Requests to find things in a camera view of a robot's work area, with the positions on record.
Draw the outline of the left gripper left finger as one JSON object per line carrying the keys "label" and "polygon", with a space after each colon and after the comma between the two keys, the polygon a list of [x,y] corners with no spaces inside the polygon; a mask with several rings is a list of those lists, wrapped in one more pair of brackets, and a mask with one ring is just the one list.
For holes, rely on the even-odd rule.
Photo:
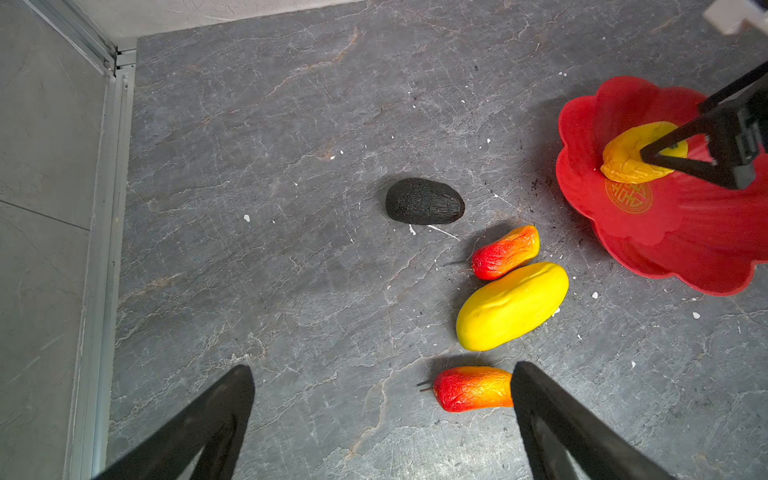
{"label": "left gripper left finger", "polygon": [[252,370],[230,369],[100,479],[231,479],[254,404]]}

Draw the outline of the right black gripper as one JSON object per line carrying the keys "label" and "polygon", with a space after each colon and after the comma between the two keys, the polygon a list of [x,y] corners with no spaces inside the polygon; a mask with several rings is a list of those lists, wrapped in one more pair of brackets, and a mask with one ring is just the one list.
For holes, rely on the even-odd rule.
{"label": "right black gripper", "polygon": [[[641,159],[729,190],[744,190],[756,178],[754,161],[767,148],[765,61],[718,90],[697,108],[699,116],[640,150]],[[710,161],[665,153],[697,135],[705,137]]]}

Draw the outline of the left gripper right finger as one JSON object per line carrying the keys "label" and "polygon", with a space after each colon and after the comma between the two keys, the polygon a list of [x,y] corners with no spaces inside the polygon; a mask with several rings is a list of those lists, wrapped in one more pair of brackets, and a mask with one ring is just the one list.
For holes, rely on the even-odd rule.
{"label": "left gripper right finger", "polygon": [[510,388],[535,479],[670,479],[672,475],[627,443],[531,362],[515,365]]}

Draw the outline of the small yellow fake fruit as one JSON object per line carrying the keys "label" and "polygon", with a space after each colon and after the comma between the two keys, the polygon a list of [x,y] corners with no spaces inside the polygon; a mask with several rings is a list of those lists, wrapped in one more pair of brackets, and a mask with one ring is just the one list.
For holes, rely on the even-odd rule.
{"label": "small yellow fake fruit", "polygon": [[674,123],[659,121],[626,130],[605,146],[601,172],[608,180],[623,184],[644,184],[672,174],[672,169],[644,162],[641,149],[676,128]]}

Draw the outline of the large yellow fake mango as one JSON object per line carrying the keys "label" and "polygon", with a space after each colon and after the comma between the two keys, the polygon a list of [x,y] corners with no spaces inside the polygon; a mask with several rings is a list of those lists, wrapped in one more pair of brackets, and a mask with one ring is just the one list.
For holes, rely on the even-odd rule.
{"label": "large yellow fake mango", "polygon": [[518,268],[473,293],[462,305],[456,335],[469,351],[495,349],[541,326],[569,289],[565,269],[540,262]]}

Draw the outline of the black fake avocado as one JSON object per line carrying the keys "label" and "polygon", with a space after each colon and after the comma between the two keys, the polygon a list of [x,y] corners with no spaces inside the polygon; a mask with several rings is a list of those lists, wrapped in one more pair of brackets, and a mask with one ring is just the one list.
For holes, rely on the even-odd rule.
{"label": "black fake avocado", "polygon": [[423,178],[405,178],[389,187],[388,216],[406,224],[449,224],[465,213],[465,202],[451,186]]}

